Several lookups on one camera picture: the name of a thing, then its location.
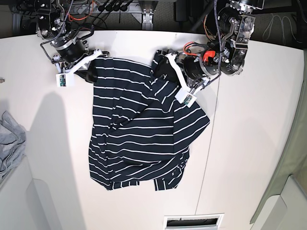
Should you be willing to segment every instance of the cable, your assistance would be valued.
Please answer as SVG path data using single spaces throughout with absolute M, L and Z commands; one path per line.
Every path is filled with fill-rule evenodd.
M 272 19 L 271 19 L 271 21 L 270 21 L 268 27 L 264 30 L 264 32 L 263 32 L 263 34 L 262 34 L 262 39 L 263 39 L 264 41 L 267 41 L 267 40 L 270 38 L 270 36 L 271 36 L 271 30 L 272 30 L 272 26 L 273 26 L 273 22 L 274 22 L 274 18 L 277 17 L 277 18 L 280 20 L 281 24 L 282 24 L 282 39 L 283 39 L 283 45 L 284 45 L 284 46 L 286 45 L 286 38 L 285 38 L 285 36 L 284 36 L 284 24 L 283 24 L 283 21 L 284 21 L 285 19 L 288 19 L 288 20 L 289 20 L 289 23 L 290 23 L 290 30 L 291 30 L 292 37 L 295 39 L 295 41 L 297 41 L 296 37 L 295 37 L 294 34 L 293 34 L 292 24 L 291 24 L 290 18 L 287 17 L 287 16 L 284 16 L 283 18 L 281 18 L 281 17 L 280 17 L 279 15 L 277 15 L 277 14 L 276 14 L 276 15 L 271 14 L 271 15 L 272 15 Z M 264 38 L 264 37 L 265 37 L 265 33 L 266 33 L 268 30 L 269 30 L 269 34 L 268 34 L 267 38 Z
M 212 41 L 212 39 L 209 38 L 209 35 L 208 35 L 208 32 L 207 32 L 207 27 L 206 27 L 207 17 L 208 17 L 208 15 L 206 15 L 206 16 L 205 16 L 205 19 L 203 20 L 203 28 L 204 28 L 204 30 L 205 30 L 205 34 L 206 34 L 207 38 L 209 39 L 209 41 Z
M 301 4 L 301 1 L 300 0 L 296 0 L 296 1 L 297 1 L 299 9 L 301 11 L 302 19 L 304 20 L 305 23 L 307 23 L 307 19 L 305 17 L 304 11 L 303 11 L 303 7 L 302 7 L 302 4 Z
M 73 17 L 71 14 L 69 14 L 69 20 L 70 20 L 70 21 L 73 21 L 73 20 L 75 20 L 75 21 L 82 21 L 82 20 L 88 18 L 88 16 L 92 15 L 93 10 L 94 10 L 94 0 L 92 0 L 92 10 L 90 11 L 90 6 L 89 6 L 89 7 L 88 7 L 89 13 L 88 13 L 85 17 L 82 17 L 82 18 L 75 18 L 75 17 Z
M 217 78 L 221 76 L 221 62 L 222 62 L 222 39 L 221 39 L 221 32 L 220 32 L 220 26 L 217 18 L 217 1 L 218 0 L 213 0 L 213 11 L 214 11 L 214 20 L 215 20 L 215 26 L 216 26 L 216 36 L 218 37 L 219 40 L 219 47 L 220 47 L 220 56 L 219 56 L 219 63 L 218 63 L 218 69 L 219 69 L 219 75 L 211 80 L 207 85 L 211 84 L 213 81 L 215 81 Z
M 47 44 L 47 43 L 50 43 L 50 42 L 56 40 L 58 37 L 60 37 L 60 35 L 62 34 L 62 32 L 63 32 L 63 30 L 64 30 L 65 23 L 66 23 L 67 18 L 68 18 L 68 16 L 69 16 L 69 12 L 71 11 L 71 7 L 72 7 L 73 2 L 74 2 L 74 0 L 71 0 L 71 3 L 70 3 L 70 5 L 69 5 L 68 11 L 67 11 L 67 13 L 66 13 L 66 15 L 65 15 L 65 18 L 64 18 L 64 21 L 63 21 L 63 24 L 62 24 L 62 26 L 61 26 L 61 29 L 60 29 L 59 33 L 58 33 L 54 38 L 52 38 L 52 39 L 50 39 L 50 40 L 48 40 L 48 41 L 42 42 L 42 43 L 40 44 L 40 47 L 42 47 L 42 49 L 43 49 L 45 55 L 46 55 L 47 58 L 52 62 L 52 64 L 53 64 L 54 60 L 48 55 L 48 53 L 47 53 L 47 51 L 45 50 L 45 48 L 43 47 L 43 45 L 44 45 L 44 44 Z
M 199 44 L 199 43 L 196 43 L 196 42 L 188 42 L 186 43 L 184 46 L 183 46 L 183 52 L 186 54 L 186 55 L 192 55 L 192 56 L 199 56 L 198 54 L 194 54 L 194 53 L 191 53 L 190 52 L 190 47 L 201 47 L 203 49 L 208 49 L 208 46 L 205 45 L 205 44 Z
M 210 11 L 212 10 L 213 2 L 214 2 L 214 0 L 211 0 L 210 3 L 208 3 L 208 5 L 205 8 L 204 12 L 200 16 L 200 18 L 196 21 L 196 23 L 192 26 L 192 28 L 190 29 L 189 32 L 195 32 L 198 29 L 198 27 L 202 24 L 203 19 L 205 18 L 205 16 L 208 15 L 210 13 Z

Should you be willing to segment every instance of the orange cable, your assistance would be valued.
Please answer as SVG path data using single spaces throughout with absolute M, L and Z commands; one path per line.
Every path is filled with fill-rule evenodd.
M 92 15 L 93 10 L 94 10 L 94 0 L 92 0 L 92 10 L 91 10 L 91 12 L 90 12 L 89 15 L 86 15 L 86 16 L 83 17 L 83 18 L 75 18 L 75 17 L 73 17 L 72 15 L 69 14 L 69 20 L 70 20 L 70 21 L 72 21 L 72 20 L 76 20 L 76 21 L 84 20 L 84 19 L 86 19 L 88 16 Z

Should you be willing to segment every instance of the screw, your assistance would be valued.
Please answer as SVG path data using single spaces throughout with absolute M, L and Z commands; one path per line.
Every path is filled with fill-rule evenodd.
M 233 70 L 238 70 L 238 69 L 239 69 L 239 65 L 233 64 L 233 65 L 232 65 L 232 69 L 233 69 Z
M 48 30 L 42 30 L 41 34 L 42 36 L 46 36 L 48 34 Z

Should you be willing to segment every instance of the white stripe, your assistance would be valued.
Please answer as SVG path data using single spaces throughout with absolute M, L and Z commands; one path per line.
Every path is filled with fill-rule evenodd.
M 127 119 L 128 121 L 130 121 L 130 119 L 128 118 L 128 117 L 126 117 L 126 116 L 120 116 L 120 115 L 118 115 L 118 114 L 112 114 L 112 116 L 117 116 L 118 118 L 125 118 L 125 119 Z
M 117 162 L 117 163 L 108 164 L 108 166 L 116 165 L 116 164 L 119 164 L 119 163 L 122 163 L 122 162 L 124 162 L 124 161 L 119 161 L 119 162 Z
M 182 150 L 179 150 L 179 151 L 175 152 L 175 154 L 180 153 L 181 151 L 185 150 L 186 148 L 188 148 L 188 150 L 189 150 L 189 146 L 186 146 L 186 147 L 183 148 Z
M 105 166 L 103 163 L 99 162 L 98 159 L 88 155 L 90 158 L 92 158 L 93 160 L 96 160 L 99 164 L 103 165 L 105 168 L 107 168 L 107 166 Z
M 192 137 L 195 133 L 197 133 L 198 131 L 200 131 L 202 128 L 205 128 L 209 123 L 210 123 L 210 122 L 208 122 L 208 123 L 207 123 L 206 125 L 204 125 L 203 127 L 200 127 L 199 129 L 197 129 L 197 130 L 196 130 L 194 133 L 192 133 L 190 136 L 185 137 L 185 138 L 183 138 L 183 139 L 177 141 L 176 143 L 174 143 L 174 145 L 176 145 L 176 144 L 182 142 L 183 140 L 186 140 L 186 139 Z
M 186 107 L 186 105 L 184 105 L 184 106 L 182 106 L 182 107 L 180 107 L 178 109 L 175 109 L 174 112 L 177 112 L 178 110 L 183 109 L 184 107 Z
M 167 84 L 168 84 L 168 81 L 154 95 L 156 96 L 159 92 L 161 92 Z
M 148 154 L 153 154 L 153 155 L 175 155 L 175 153 L 171 153 L 171 152 L 167 152 L 167 153 L 158 153 L 158 152 L 145 152 L 145 151 L 137 151 L 137 150 L 130 150 L 130 149 L 121 149 L 121 150 L 118 151 L 118 152 L 114 152 L 114 151 L 111 151 L 111 150 L 106 149 L 106 152 L 111 152 L 111 153 L 114 153 L 114 154 L 117 154 L 117 153 L 122 152 L 122 151 L 139 152 L 139 153 L 148 153 Z
M 89 163 L 89 164 L 90 164 L 90 165 L 92 165 L 92 166 L 94 166 L 95 168 L 99 169 L 99 170 L 100 170 L 100 171 L 102 171 L 103 173 L 108 174 L 107 172 L 105 172 L 105 171 L 101 170 L 101 168 L 97 167 L 96 165 L 91 164 L 91 163 Z
M 142 163 L 153 163 L 153 162 L 158 162 L 158 161 L 142 161 L 142 160 L 136 160 L 136 159 L 132 159 L 132 158 L 129 158 L 129 157 L 116 157 L 116 158 L 125 158 L 125 159 L 128 159 L 128 160 L 131 160 L 131 161 L 137 161 L 137 162 L 142 162 Z
M 164 175 L 168 174 L 169 172 L 173 171 L 176 167 L 177 167 L 177 166 L 175 166 L 174 168 L 172 168 L 170 171 L 168 171 L 168 172 L 166 172 L 166 173 L 164 173 L 164 174 L 162 174 L 162 175 L 160 175 L 160 176 L 157 176 L 157 177 L 155 177 L 155 178 L 153 178 L 153 179 L 156 179 L 156 178 L 158 178 L 158 177 L 161 177 L 161 176 L 164 176 Z
M 117 170 L 117 171 L 115 171 L 115 172 L 116 172 L 116 173 L 117 173 L 117 172 L 120 172 L 120 171 L 125 170 L 125 169 L 127 169 L 127 168 L 129 168 L 129 167 L 132 167 L 132 166 L 142 166 L 142 164 L 140 164 L 140 165 L 129 165 L 129 166 L 127 166 L 127 167 L 125 167 L 125 168 L 123 168 L 123 169 Z
M 117 97 L 101 97 L 101 96 L 97 96 L 97 95 L 94 95 L 94 97 L 98 97 L 98 98 L 101 98 L 101 99 L 111 99 L 111 100 L 113 100 L 113 99 L 119 100 L 121 98 L 121 99 L 130 101 L 130 102 L 134 102 L 134 103 L 137 103 L 137 104 L 142 104 L 142 105 L 148 106 L 147 104 L 144 104 L 144 103 L 141 103 L 141 102 L 137 102 L 137 101 L 125 98 L 125 97 L 120 97 L 120 98 L 117 98 Z
M 121 176 L 121 174 L 118 174 L 116 176 L 113 176 L 112 178 L 110 178 L 110 180 L 114 179 L 115 177 Z
M 158 101 L 157 98 L 149 98 L 149 97 L 146 97 L 144 94 L 142 94 L 142 92 L 140 91 L 136 91 L 136 90 L 128 90 L 128 89 L 123 89 L 123 88 L 118 88 L 118 87 L 105 87 L 105 86 L 94 86 L 94 88 L 98 88 L 98 89 L 105 89 L 105 90 L 121 90 L 121 91 L 126 91 L 126 92 L 135 92 L 135 93 L 138 93 L 140 94 L 143 98 L 145 99 L 152 99 L 152 100 L 156 100 Z
M 100 159 L 102 159 L 102 160 L 104 160 L 104 161 L 106 161 L 106 159 L 104 159 L 103 157 L 101 157 L 101 156 L 99 156 L 99 154 L 97 154 L 97 153 L 95 153 L 95 152 L 93 152 L 97 157 L 99 157 Z
M 148 106 L 147 104 L 144 104 L 144 103 L 141 103 L 141 102 L 132 100 L 132 99 L 128 99 L 128 98 L 126 98 L 126 97 L 120 97 L 120 98 L 122 98 L 122 99 L 124 99 L 124 100 L 127 100 L 127 101 L 130 101 L 130 102 L 134 102 L 134 103 L 137 103 L 137 104 L 142 104 L 142 105 Z
M 111 100 L 115 99 L 115 100 L 119 100 L 119 98 L 117 98 L 117 97 L 101 97 L 101 96 L 98 96 L 98 95 L 94 95 L 94 97 L 99 97 L 101 99 L 111 99 Z
M 163 113 L 167 114 L 167 113 L 169 113 L 172 110 L 172 107 L 173 107 L 175 101 L 176 101 L 176 99 L 173 100 L 171 106 L 169 107 L 169 110 L 166 111 L 166 112 L 163 109 L 160 109 L 160 108 L 146 108 L 145 110 L 160 110 Z
M 159 164 L 159 163 L 161 163 L 161 161 L 159 161 L 158 163 L 151 164 L 150 166 L 148 166 L 148 167 L 146 167 L 146 168 L 143 168 L 143 169 L 141 169 L 141 170 L 138 170 L 138 171 L 136 171 L 136 172 L 134 172 L 134 173 L 131 173 L 131 174 L 127 175 L 127 176 L 132 176 L 132 175 L 135 175 L 135 174 L 137 174 L 137 173 L 140 173 L 140 172 L 142 172 L 142 171 L 144 171 L 144 170 L 146 170 L 146 169 L 151 168 L 153 165 L 156 165 L 156 164 Z
M 130 180 L 133 180 L 133 179 L 141 179 L 141 178 L 143 178 L 143 177 L 145 177 L 145 176 L 147 176 L 147 175 L 149 175 L 149 174 L 152 174 L 152 173 L 154 173 L 154 172 L 156 172 L 156 171 L 159 171 L 159 170 L 161 170 L 161 169 L 163 169 L 164 167 L 166 167 L 170 162 L 172 162 L 172 160 L 174 159 L 175 157 L 173 157 L 167 164 L 165 164 L 163 167 L 161 167 L 160 169 L 157 169 L 157 170 L 154 170 L 154 171 L 152 171 L 152 172 L 149 172 L 148 174 L 146 174 L 146 175 L 144 175 L 144 176 L 141 176 L 140 178 L 137 178 L 137 177 L 132 177 L 132 178 L 130 178 L 130 179 L 127 179 L 127 180 L 125 180 L 125 181 L 130 181 Z
M 103 136 L 103 135 L 105 135 L 106 137 L 108 137 L 108 135 L 105 134 L 105 133 L 103 133 L 103 134 L 96 134 L 96 136 Z
M 157 82 L 158 78 L 156 78 L 152 83 L 151 85 L 155 84 Z
M 136 114 L 140 114 L 140 113 L 141 113 L 141 112 L 139 112 L 139 111 L 135 111 L 135 110 L 130 109 L 130 108 L 124 108 L 124 107 L 121 107 L 121 106 L 119 106 L 119 105 L 116 105 L 116 107 L 117 107 L 117 108 L 120 108 L 120 109 L 122 109 L 122 110 L 130 110 L 130 111 L 132 111 L 132 112 L 134 112 L 134 113 L 136 113 Z
M 173 182 L 174 179 L 177 179 L 178 177 L 180 177 L 180 176 L 182 175 L 182 170 L 181 170 L 181 168 L 179 168 L 179 170 L 180 170 L 180 174 L 179 174 L 177 177 L 173 178 L 173 179 L 168 183 L 168 185 L 170 185 L 170 184 Z
M 164 110 L 160 108 L 146 108 L 145 110 L 159 110 L 159 111 L 162 111 L 164 114 L 169 113 L 169 112 L 164 112 Z
M 147 89 L 152 91 L 152 89 L 148 85 L 146 85 L 145 82 L 138 82 L 138 81 L 132 81 L 132 80 L 125 79 L 125 78 L 114 78 L 114 77 L 98 77 L 98 78 L 100 78 L 100 79 L 114 79 L 114 80 L 120 80 L 120 81 L 129 81 L 131 83 L 144 85 Z
M 135 120 L 151 120 L 151 119 L 171 119 L 174 118 L 173 116 L 168 116 L 168 117 L 144 117 L 144 118 L 135 118 Z
M 199 117 L 199 118 L 198 118 L 196 121 L 194 121 L 193 123 L 191 123 L 191 124 L 189 124 L 188 126 L 183 127 L 182 129 L 180 129 L 180 130 L 174 132 L 174 134 L 179 133 L 180 131 L 182 131 L 182 130 L 184 130 L 184 129 L 190 127 L 190 126 L 192 126 L 193 124 L 195 124 L 195 123 L 198 122 L 200 119 L 202 119 L 202 118 L 204 118 L 204 117 L 206 117 L 206 116 L 207 116 L 207 115 L 204 115 L 204 116 Z
M 176 88 L 168 95 L 168 96 L 165 96 L 161 102 L 161 104 L 164 103 L 165 99 L 168 98 L 169 96 L 171 96 L 174 92 L 176 92 L 176 90 L 178 89 L 179 86 L 176 86 Z
M 125 142 L 122 142 L 120 144 L 115 144 L 115 143 L 109 143 L 107 142 L 108 145 L 116 145 L 116 146 L 120 146 L 120 145 L 123 145 L 123 144 L 126 144 L 126 143 L 131 143 L 131 144 L 136 144 L 136 145 L 168 145 L 168 146 L 173 146 L 174 144 L 160 144 L 160 143 L 151 143 L 151 144 L 141 144 L 141 143 L 137 143 L 137 142 L 133 142 L 133 141 L 125 141 Z
M 95 125 L 95 124 L 94 124 L 94 126 L 96 126 L 96 127 L 105 127 L 105 128 L 110 128 L 110 126 L 103 126 L 103 125 Z
M 126 62 L 135 63 L 135 64 L 142 65 L 142 66 L 146 66 L 146 67 L 151 67 L 151 66 L 149 66 L 149 65 L 145 65 L 145 64 L 142 64 L 142 63 L 140 63 L 140 62 L 131 61 L 131 60 L 126 60 L 126 59 L 113 58 L 113 57 L 110 57 L 110 58 L 97 57 L 96 59 L 103 59 L 103 60 L 113 59 L 114 61 L 126 61 Z
M 99 105 L 93 105 L 93 107 L 98 107 L 98 108 L 103 108 L 103 109 L 110 109 L 110 110 L 112 110 L 112 108 L 110 108 L 110 107 L 105 107 L 105 106 L 99 106 Z
M 148 75 L 145 75 L 145 74 L 142 74 L 142 73 L 139 73 L 139 72 L 136 72 L 136 71 L 133 71 L 133 70 L 130 70 L 130 69 L 119 69 L 119 68 L 115 68 L 115 67 L 96 67 L 96 69 L 114 69 L 114 70 L 120 70 L 120 71 L 128 71 L 130 73 L 136 73 L 136 74 L 139 74 L 143 77 L 148 77 L 150 78 L 150 76 Z
M 110 120 L 112 120 L 112 118 L 111 118 L 111 117 L 108 117 L 108 116 L 103 116 L 103 115 L 96 115 L 96 114 L 93 114 L 93 116 L 97 116 L 97 117 L 103 117 L 103 118 L 107 118 L 107 119 L 110 119 Z
M 91 177 L 91 178 L 92 178 L 93 180 L 95 180 L 95 181 L 99 182 L 99 183 L 104 184 L 105 186 L 110 186 L 109 184 L 103 183 L 103 182 L 101 182 L 101 181 L 99 181 L 99 180 L 97 180 L 97 179 L 95 179 L 95 178 L 93 178 L 93 177 Z
M 140 129 L 150 129 L 150 128 L 173 128 L 174 126 L 157 126 L 157 127 L 142 127 L 142 126 L 136 126 L 136 127 L 127 127 L 127 128 L 118 128 L 118 129 L 132 129 L 132 128 L 140 128 Z
M 105 178 L 103 175 L 100 175 L 99 173 L 95 172 L 95 171 L 92 171 L 90 170 L 91 173 L 95 173 L 97 174 L 98 176 L 101 176 L 102 178 L 104 178 L 106 181 L 108 181 L 109 179 Z
M 141 137 L 141 138 L 152 138 L 152 137 L 155 137 L 155 136 L 172 137 L 173 135 L 172 134 L 155 134 L 155 135 L 151 135 L 151 136 L 142 136 L 142 135 L 136 135 L 136 134 L 125 134 L 125 135 L 122 135 L 122 136 L 110 135 L 110 137 L 112 137 L 112 138 L 122 138 L 122 137 L 126 137 L 126 136 L 134 136 L 134 137 Z
M 178 122 L 178 121 L 181 121 L 182 119 L 186 118 L 187 116 L 193 114 L 194 112 L 196 112 L 197 110 L 200 110 L 200 109 L 201 109 L 201 108 L 199 107 L 199 108 L 193 110 L 192 112 L 188 113 L 187 115 L 185 115 L 185 116 L 179 118 L 178 120 L 174 121 L 174 123 L 176 123 L 176 122 Z

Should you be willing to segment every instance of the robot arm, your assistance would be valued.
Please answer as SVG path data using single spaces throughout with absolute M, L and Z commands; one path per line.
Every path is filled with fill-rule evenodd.
M 262 9 L 264 4 L 264 0 L 232 0 L 217 13 L 217 0 L 213 2 L 214 12 L 206 15 L 205 22 L 209 22 L 209 32 L 217 34 L 216 38 L 207 44 L 187 43 L 182 53 L 173 53 L 182 72 L 178 74 L 177 68 L 181 89 L 176 98 L 189 107 L 196 100 L 196 93 L 210 85 L 221 73 L 232 76 L 242 72 L 248 42 L 254 31 L 255 16 L 251 13 L 253 9 Z M 161 65 L 171 63 L 173 55 L 165 55 L 168 62 Z

